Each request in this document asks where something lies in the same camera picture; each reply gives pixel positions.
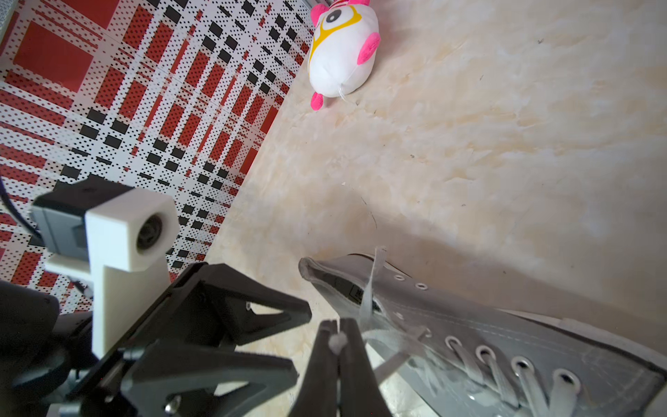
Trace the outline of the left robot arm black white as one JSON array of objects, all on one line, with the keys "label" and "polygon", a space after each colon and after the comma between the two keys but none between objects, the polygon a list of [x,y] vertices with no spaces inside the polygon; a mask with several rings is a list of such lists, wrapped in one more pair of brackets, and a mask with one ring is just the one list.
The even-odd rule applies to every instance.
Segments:
[{"label": "left robot arm black white", "polygon": [[1,413],[243,416],[295,385],[292,361],[243,345],[311,320],[307,302],[225,264],[185,269],[110,351],[92,352],[92,316],[1,286]]}]

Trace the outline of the grey canvas sneaker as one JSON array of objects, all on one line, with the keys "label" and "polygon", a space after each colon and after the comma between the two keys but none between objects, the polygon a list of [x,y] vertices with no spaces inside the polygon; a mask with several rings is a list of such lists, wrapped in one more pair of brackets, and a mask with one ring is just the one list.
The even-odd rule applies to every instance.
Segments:
[{"label": "grey canvas sneaker", "polygon": [[384,250],[300,260],[381,357],[441,416],[663,416],[666,358],[599,328],[494,309],[418,281]]}]

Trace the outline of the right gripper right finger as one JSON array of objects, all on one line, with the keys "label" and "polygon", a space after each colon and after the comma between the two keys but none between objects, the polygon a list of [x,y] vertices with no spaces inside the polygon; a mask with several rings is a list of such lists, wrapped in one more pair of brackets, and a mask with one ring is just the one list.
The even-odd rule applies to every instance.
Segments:
[{"label": "right gripper right finger", "polygon": [[380,392],[355,319],[340,320],[347,344],[340,352],[340,415],[380,417],[391,412]]}]

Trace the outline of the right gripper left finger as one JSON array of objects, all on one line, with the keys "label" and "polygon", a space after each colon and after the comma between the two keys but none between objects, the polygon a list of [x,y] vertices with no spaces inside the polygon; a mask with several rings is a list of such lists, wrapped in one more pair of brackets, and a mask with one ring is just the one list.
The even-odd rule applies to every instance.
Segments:
[{"label": "right gripper left finger", "polygon": [[329,347],[338,334],[336,321],[323,321],[318,330],[300,392],[290,410],[295,417],[335,417],[338,413],[339,356]]}]

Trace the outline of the grey shoelace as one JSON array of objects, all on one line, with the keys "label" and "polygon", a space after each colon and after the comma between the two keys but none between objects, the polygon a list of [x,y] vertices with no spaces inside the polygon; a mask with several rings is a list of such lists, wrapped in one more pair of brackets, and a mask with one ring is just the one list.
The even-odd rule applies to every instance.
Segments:
[{"label": "grey shoelace", "polygon": [[440,416],[574,416],[581,381],[522,342],[519,318],[446,296],[386,260],[346,255],[321,264],[314,283],[342,317],[355,316],[382,363]]}]

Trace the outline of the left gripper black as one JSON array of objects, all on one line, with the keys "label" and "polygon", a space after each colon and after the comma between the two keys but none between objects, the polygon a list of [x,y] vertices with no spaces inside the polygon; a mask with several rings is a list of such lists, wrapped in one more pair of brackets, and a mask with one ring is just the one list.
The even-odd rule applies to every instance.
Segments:
[{"label": "left gripper black", "polygon": [[298,381],[292,361],[234,352],[309,323],[308,302],[226,264],[195,264],[65,397],[62,416],[244,416]]}]

